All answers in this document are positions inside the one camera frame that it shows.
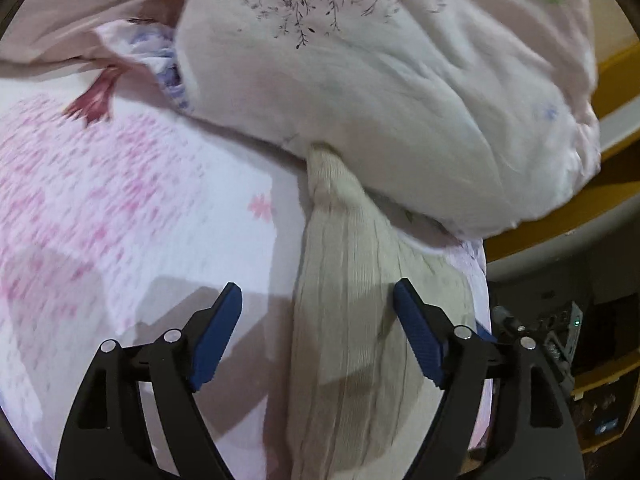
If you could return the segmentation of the beige cable-knit sweater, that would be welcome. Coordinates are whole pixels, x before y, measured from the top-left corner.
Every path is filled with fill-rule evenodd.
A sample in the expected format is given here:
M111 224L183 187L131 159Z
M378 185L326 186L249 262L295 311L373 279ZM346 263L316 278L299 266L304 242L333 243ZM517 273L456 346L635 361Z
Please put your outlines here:
M434 226L402 235L334 151L307 158L312 203L294 301L288 445L296 479L399 479L442 394L392 307L408 278L452 322L488 310L484 252Z

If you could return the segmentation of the wooden shelf with clutter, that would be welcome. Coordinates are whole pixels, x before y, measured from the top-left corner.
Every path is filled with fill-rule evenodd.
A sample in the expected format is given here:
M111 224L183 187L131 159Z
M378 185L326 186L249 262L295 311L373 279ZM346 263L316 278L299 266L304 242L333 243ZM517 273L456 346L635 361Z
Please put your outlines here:
M582 454L618 440L639 408L639 351L577 376L570 408Z

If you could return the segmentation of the floral bed sheet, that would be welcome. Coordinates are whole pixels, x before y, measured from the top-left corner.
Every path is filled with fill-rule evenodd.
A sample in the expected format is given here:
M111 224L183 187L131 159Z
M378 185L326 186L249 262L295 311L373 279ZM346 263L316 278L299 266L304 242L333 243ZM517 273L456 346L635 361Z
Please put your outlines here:
M99 344L144 344L238 284L243 311L196 396L239 479L292 477L292 301L310 211L285 152L178 114L127 75L97 122L65 109L101 63L1 65L1 407L53 474Z

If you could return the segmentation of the white floral pillow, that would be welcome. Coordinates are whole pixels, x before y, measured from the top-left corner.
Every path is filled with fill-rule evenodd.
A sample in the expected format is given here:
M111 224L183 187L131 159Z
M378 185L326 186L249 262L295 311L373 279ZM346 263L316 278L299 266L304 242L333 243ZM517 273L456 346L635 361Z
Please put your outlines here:
M600 168L589 0L186 0L195 117L360 182L462 237L566 204Z

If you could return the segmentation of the pink floral quilt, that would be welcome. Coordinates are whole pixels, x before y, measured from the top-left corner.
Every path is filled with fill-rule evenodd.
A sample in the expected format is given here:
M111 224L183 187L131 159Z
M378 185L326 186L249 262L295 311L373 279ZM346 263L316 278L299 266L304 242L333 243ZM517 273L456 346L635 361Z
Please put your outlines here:
M17 64L100 58L94 30L117 20L175 26L184 0L25 0L1 38L1 58Z

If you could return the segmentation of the yellow wooden bed frame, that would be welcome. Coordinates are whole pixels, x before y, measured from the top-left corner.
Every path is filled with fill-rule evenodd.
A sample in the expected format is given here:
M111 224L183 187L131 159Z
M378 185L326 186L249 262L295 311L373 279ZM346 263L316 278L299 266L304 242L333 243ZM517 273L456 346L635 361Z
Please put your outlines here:
M639 194L638 44L599 65L592 105L600 119L600 174L546 218L486 240L488 263L513 269L515 257L529 257L543 244L574 237L588 222Z

